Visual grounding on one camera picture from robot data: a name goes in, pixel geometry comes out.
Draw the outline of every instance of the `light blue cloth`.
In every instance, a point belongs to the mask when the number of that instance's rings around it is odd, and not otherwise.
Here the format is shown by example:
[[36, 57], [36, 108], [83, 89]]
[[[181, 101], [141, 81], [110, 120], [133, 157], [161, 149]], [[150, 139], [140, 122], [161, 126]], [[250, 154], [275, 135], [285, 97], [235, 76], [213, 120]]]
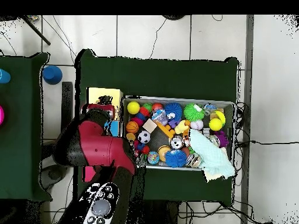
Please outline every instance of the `light blue cloth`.
[[199, 168], [211, 175], [219, 173], [226, 179], [235, 175], [235, 169], [223, 151], [195, 129], [190, 129], [190, 144], [202, 158]]

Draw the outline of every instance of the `toy bin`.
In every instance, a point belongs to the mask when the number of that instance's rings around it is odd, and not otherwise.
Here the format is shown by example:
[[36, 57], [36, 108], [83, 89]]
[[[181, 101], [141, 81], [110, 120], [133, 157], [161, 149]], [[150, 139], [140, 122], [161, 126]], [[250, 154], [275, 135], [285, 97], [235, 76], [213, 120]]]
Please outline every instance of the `toy bin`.
[[[134, 115], [130, 114], [127, 111], [127, 106], [129, 102], [138, 102], [140, 106], [142, 106], [144, 103], [161, 103], [164, 105], [168, 103], [179, 103], [182, 106], [182, 109], [189, 104], [199, 104], [201, 106], [204, 106], [207, 103], [210, 103], [217, 108], [224, 109], [224, 115], [225, 115], [225, 125], [223, 126], [222, 130], [226, 133], [227, 138], [230, 142], [230, 144], [227, 146], [227, 155], [229, 160], [231, 161], [232, 165], [234, 165], [234, 141], [235, 141], [235, 119], [236, 119], [236, 107], [235, 103], [228, 102], [228, 101], [207, 101], [207, 100], [190, 100], [190, 99], [174, 99], [174, 98], [161, 98], [161, 97], [146, 97], [146, 96], [140, 96], [138, 99], [131, 98], [131, 96], [126, 96], [123, 99], [123, 121], [120, 125], [120, 136], [125, 137], [126, 136], [126, 125], [131, 120], [131, 118], [134, 117]], [[204, 123], [204, 128], [208, 128], [208, 124], [210, 122], [210, 116], [205, 115], [202, 119]], [[142, 127], [139, 128], [138, 132], [136, 133], [136, 136], [143, 130]], [[163, 145], [169, 146], [169, 138], [166, 136], [159, 127], [156, 127], [154, 131], [151, 133], [151, 140], [147, 144], [151, 151], [156, 151], [157, 149]], [[201, 171], [199, 168], [191, 168], [191, 167], [169, 167], [165, 162], [159, 161], [159, 163], [155, 165], [151, 165], [147, 162], [147, 168], [148, 169], [170, 169], [170, 170], [187, 170], [187, 171]]]

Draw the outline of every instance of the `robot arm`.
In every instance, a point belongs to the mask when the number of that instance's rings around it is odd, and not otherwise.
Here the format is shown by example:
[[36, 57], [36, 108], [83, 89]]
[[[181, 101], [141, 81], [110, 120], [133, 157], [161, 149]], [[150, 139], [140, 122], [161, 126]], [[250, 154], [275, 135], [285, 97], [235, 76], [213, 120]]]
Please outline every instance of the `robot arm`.
[[125, 224], [136, 171], [133, 151], [124, 138], [106, 136], [103, 126], [114, 109], [89, 105], [57, 139], [54, 160], [64, 166], [101, 166], [78, 200], [73, 200], [58, 224]]

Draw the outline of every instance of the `pink ball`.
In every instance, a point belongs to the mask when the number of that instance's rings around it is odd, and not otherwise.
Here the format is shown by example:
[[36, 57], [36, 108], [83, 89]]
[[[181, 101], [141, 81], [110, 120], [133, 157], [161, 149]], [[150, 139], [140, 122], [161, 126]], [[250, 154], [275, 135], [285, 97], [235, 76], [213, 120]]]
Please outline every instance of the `pink ball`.
[[3, 120], [4, 120], [4, 110], [0, 106], [0, 125], [3, 123]]

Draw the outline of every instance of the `dark green tablecloth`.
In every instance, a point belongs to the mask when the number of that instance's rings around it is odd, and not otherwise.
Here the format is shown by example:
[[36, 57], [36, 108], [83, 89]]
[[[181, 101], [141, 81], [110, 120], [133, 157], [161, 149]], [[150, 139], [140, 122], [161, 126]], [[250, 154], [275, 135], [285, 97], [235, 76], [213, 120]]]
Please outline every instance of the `dark green tablecloth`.
[[38, 184], [41, 159], [40, 70], [47, 53], [30, 58], [0, 57], [11, 81], [0, 84], [0, 198], [50, 200]]
[[[236, 102], [236, 58], [220, 61], [170, 61], [95, 57], [82, 50], [76, 58], [76, 93], [86, 102], [86, 88], [115, 88], [124, 95]], [[79, 169], [79, 192], [83, 189]], [[232, 180], [206, 183], [202, 172], [147, 169], [145, 200], [222, 201], [231, 205]]]

